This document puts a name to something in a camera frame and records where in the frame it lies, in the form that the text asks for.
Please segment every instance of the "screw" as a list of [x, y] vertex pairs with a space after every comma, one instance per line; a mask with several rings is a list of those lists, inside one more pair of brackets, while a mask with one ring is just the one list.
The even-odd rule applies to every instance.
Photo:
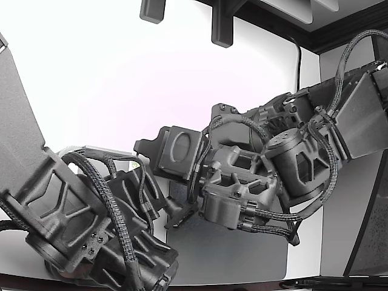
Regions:
[[215, 172], [216, 172], [216, 168], [214, 168], [213, 166], [209, 167], [210, 174], [214, 174]]
[[298, 109], [295, 106], [290, 108], [290, 113], [295, 113], [297, 111], [298, 111]]

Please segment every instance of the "braided cable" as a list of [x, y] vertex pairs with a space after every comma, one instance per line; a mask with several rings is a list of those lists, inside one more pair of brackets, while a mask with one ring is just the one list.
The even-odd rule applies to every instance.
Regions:
[[336, 84], [335, 95], [334, 95], [332, 103], [329, 105], [329, 108], [327, 110], [327, 114], [329, 116], [332, 116], [334, 114], [336, 108], [338, 107], [338, 104], [340, 103], [342, 89], [343, 89], [343, 85], [344, 85], [346, 64], [347, 64], [347, 61], [349, 59], [351, 52], [353, 51], [355, 46], [361, 40], [363, 40], [366, 37], [372, 36], [372, 35], [380, 36], [380, 37], [384, 38], [385, 40], [388, 40], [388, 33], [381, 32], [379, 30], [366, 30], [366, 31], [361, 32], [360, 34], [356, 35], [351, 40], [351, 42], [347, 45], [347, 47], [345, 48], [345, 51], [343, 52], [341, 59], [339, 61], [338, 69], [337, 69], [336, 76], [335, 76], [335, 84]]
[[[148, 211], [151, 210], [151, 211], [155, 212], [155, 209], [153, 208], [152, 204], [150, 203], [149, 197], [147, 196], [147, 194], [144, 191], [144, 184], [146, 183], [146, 174], [147, 174], [146, 166], [144, 165], [143, 161], [137, 156], [111, 155], [110, 157], [113, 160], [117, 160], [117, 161], [132, 161], [132, 162], [137, 162], [139, 164], [140, 169], [141, 169], [141, 179], [140, 179], [140, 183], [139, 183], [139, 201], [140, 201], [140, 205], [142, 207], [142, 210], [145, 213], [145, 216], [147, 217], [147, 222], [149, 224], [149, 231], [150, 231], [151, 235], [153, 235], [155, 232], [155, 227], [153, 225], [151, 216], [148, 213]], [[144, 197], [147, 199], [148, 209], [146, 208], [146, 204], [144, 203]]]
[[114, 160], [112, 159], [111, 156], [107, 155], [106, 153], [95, 156], [95, 155], [89, 155], [85, 149], [77, 149], [77, 150], [74, 150], [74, 152], [79, 153], [80, 155], [85, 156], [88, 159], [95, 159], [96, 161], [102, 162], [108, 168], [110, 175], [117, 172], [117, 168]]
[[144, 290], [142, 283], [140, 268], [135, 250], [133, 248], [131, 239], [129, 237], [127, 225], [120, 208], [117, 205], [115, 197], [113, 196], [109, 186], [104, 178], [98, 173], [96, 168], [82, 155], [76, 152], [66, 153], [62, 157], [66, 164], [74, 163], [79, 167], [85, 175], [87, 175], [96, 188], [96, 191], [101, 195], [101, 198], [106, 205], [109, 216], [112, 219], [114, 228], [117, 233], [119, 244], [124, 255], [124, 262], [129, 274], [128, 284], [132, 285], [132, 290]]

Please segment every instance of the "mounting bracket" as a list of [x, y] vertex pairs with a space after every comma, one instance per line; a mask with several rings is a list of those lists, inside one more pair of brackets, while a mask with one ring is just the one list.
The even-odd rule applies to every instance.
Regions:
[[140, 18], [142, 20], [159, 24], [164, 19], [166, 0], [142, 0]]
[[[212, 42], [221, 47], [233, 44], [233, 17], [248, 0], [214, 0], [212, 2]], [[142, 0], [140, 18], [159, 24], [164, 19], [166, 0]]]
[[215, 0], [212, 18], [212, 42], [221, 47], [233, 44], [233, 17], [247, 0]]
[[8, 42], [5, 40], [5, 38], [0, 33], [0, 48], [3, 47], [3, 46], [7, 47], [8, 46]]

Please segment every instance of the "black power cord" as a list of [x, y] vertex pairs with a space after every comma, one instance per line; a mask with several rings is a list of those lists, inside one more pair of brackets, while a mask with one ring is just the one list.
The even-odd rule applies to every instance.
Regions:
[[298, 49], [298, 62], [296, 65], [296, 91], [298, 92], [301, 88], [302, 48], [295, 40], [295, 38], [290, 35], [287, 35], [287, 37], [296, 45], [296, 48]]
[[[115, 156], [115, 155], [110, 155], [110, 156], [112, 157], [113, 160], [133, 161], [133, 162], [137, 162], [140, 165], [141, 179], [140, 179], [140, 183], [139, 183], [139, 201], [140, 201], [140, 205], [142, 207], [142, 210], [147, 217], [148, 224], [150, 227], [150, 233], [151, 233], [151, 235], [153, 235], [154, 231], [155, 231], [155, 227], [153, 225], [151, 216], [149, 215], [149, 211], [153, 211], [155, 213], [155, 209], [153, 208], [152, 204], [150, 203], [149, 197], [147, 196], [146, 192], [144, 191], [144, 184], [146, 183], [146, 176], [147, 176], [146, 166], [144, 165], [143, 161], [137, 156]], [[154, 191], [156, 191], [155, 193], [158, 194], [158, 192], [156, 190], [156, 186], [152, 184], [151, 187], [154, 189]]]

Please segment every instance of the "white wall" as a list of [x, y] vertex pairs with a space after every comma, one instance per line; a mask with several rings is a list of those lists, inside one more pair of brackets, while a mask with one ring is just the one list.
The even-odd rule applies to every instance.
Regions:
[[[236, 19], [234, 45], [224, 49], [210, 41], [210, 7], [167, 0], [165, 20], [155, 25], [140, 20], [140, 4], [1, 1], [1, 33], [54, 151], [88, 144], [131, 152], [164, 125], [203, 129], [216, 103], [244, 112], [294, 91], [292, 43]], [[319, 82], [318, 56], [305, 50], [301, 80], [302, 87]], [[308, 244], [309, 230], [302, 233]], [[46, 278], [24, 237], [0, 234], [0, 273]]]

